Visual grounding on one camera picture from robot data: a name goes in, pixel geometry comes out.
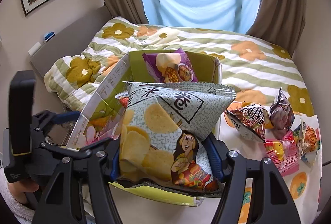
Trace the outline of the person left hand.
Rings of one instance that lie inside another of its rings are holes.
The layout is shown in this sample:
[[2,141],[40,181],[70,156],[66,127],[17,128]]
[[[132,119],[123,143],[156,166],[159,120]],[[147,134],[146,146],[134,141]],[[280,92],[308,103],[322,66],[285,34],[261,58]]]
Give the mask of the person left hand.
[[21,204],[27,204],[26,193],[34,193],[39,185],[30,179],[24,179],[14,183],[7,183],[11,195]]

